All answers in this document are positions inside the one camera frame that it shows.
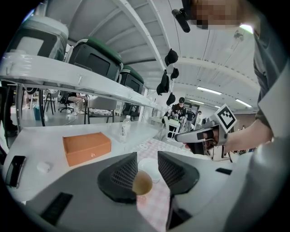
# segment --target man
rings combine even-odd
[[[197,115],[195,124],[202,125],[202,123],[203,123],[203,115],[202,115],[201,111],[198,111],[198,115]]]
[[[69,101],[71,101],[77,105],[77,113],[78,114],[84,114],[83,102],[82,102],[83,99],[87,100],[86,97],[83,97],[79,93],[75,93],[75,92],[71,93],[70,97],[68,97]]]
[[[192,124],[192,119],[195,117],[195,114],[192,112],[192,110],[188,110],[186,112],[186,123],[185,123],[185,131],[191,131],[191,124]]]
[[[184,102],[185,102],[185,98],[181,97],[179,99],[179,103],[172,106],[172,111],[171,111],[172,117],[177,117],[178,119],[180,119],[181,117],[185,117],[186,109],[184,106]]]
[[[246,0],[192,0],[190,5],[190,22],[205,25],[205,28],[237,27],[241,24],[250,25],[254,30],[255,54],[254,70],[260,84],[258,102],[274,85],[285,67],[287,53],[283,44],[268,24],[264,15],[258,12]],[[218,142],[218,131],[213,131],[214,142],[208,143],[208,148]],[[255,122],[244,130],[228,134],[225,143],[225,153],[232,150],[247,150],[271,140],[272,130],[263,112],[259,110]]]

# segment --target person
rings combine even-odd
[[[190,19],[193,24],[237,27],[247,24],[253,28],[255,40],[254,71],[260,85],[258,102],[267,94],[284,69],[288,54],[280,38],[268,23],[266,17],[246,0],[192,0]],[[208,149],[218,143],[218,130],[213,131],[213,140],[207,143]],[[271,140],[273,133],[261,109],[256,120],[244,130],[229,133],[225,153],[232,150],[247,150]]]
[[[185,117],[186,114],[186,108],[184,106],[185,98],[181,97],[179,99],[179,103],[172,106],[171,116],[177,117],[180,119],[181,117]]]
[[[8,93],[6,96],[1,96],[3,98],[5,98],[6,104],[7,104],[7,110],[6,112],[4,112],[4,107],[1,106],[1,120],[4,120],[4,113],[5,113],[5,124],[3,124],[3,127],[7,133],[7,137],[15,137],[17,135],[17,126],[13,124],[13,121],[11,120],[11,110],[10,108],[13,105],[13,95],[14,95],[14,90],[12,88],[9,88],[9,82],[5,82],[5,81],[1,81],[1,85],[3,88],[6,88],[6,90],[8,91]]]
[[[181,117],[185,117],[186,108],[184,106],[184,102],[185,102],[185,98],[181,97],[179,99],[178,104],[172,105],[172,108],[171,108],[171,117],[172,118],[178,118],[178,120],[180,120]],[[176,132],[176,127],[169,126],[169,130],[173,131],[173,132]],[[172,133],[171,132],[168,133],[168,137],[170,137],[170,138],[172,137]]]
[[[85,99],[87,100],[86,97],[81,96],[79,93],[71,93],[70,97],[68,97],[68,100],[75,103],[77,105],[77,113],[78,114],[84,114],[85,112],[83,111],[83,102],[82,100]]]
[[[196,129],[201,128],[202,123],[203,123],[203,115],[201,111],[198,111],[197,119],[195,122],[195,128]]]
[[[29,100],[32,101],[32,95],[31,94],[28,94],[27,91],[25,91],[25,93],[24,93],[24,99],[25,99],[25,108],[26,109],[30,109]]]
[[[185,131],[191,131],[191,124],[192,124],[192,119],[195,117],[195,114],[192,112],[192,110],[188,110],[186,112],[187,120],[185,123]]]

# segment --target gray shirt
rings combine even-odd
[[[284,50],[280,38],[268,24],[265,16],[260,15],[260,20],[260,35],[254,33],[254,70],[261,87],[258,102],[274,85],[284,69],[288,58],[287,52]],[[257,118],[270,128],[270,125],[261,110],[257,112],[256,119]]]

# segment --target tablecloth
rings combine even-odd
[[[195,158],[209,159],[204,155],[194,155],[189,150],[181,149],[156,139],[148,139],[132,149],[137,151],[138,162],[144,158],[157,159],[159,150],[169,151],[180,155]],[[161,178],[159,182],[153,183],[149,193],[137,196],[137,208],[140,214],[159,232],[165,232],[165,226],[169,211],[170,190]]]

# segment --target plastic container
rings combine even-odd
[[[158,170],[158,161],[153,158],[144,158],[138,163],[138,170],[146,172],[152,179],[153,183],[157,183],[161,179]]]
[[[39,106],[33,106],[34,117],[36,121],[40,121],[40,109]]]
[[[128,140],[128,134],[130,133],[131,120],[130,115],[126,116],[126,119],[122,122],[120,140],[122,143],[126,143]]]

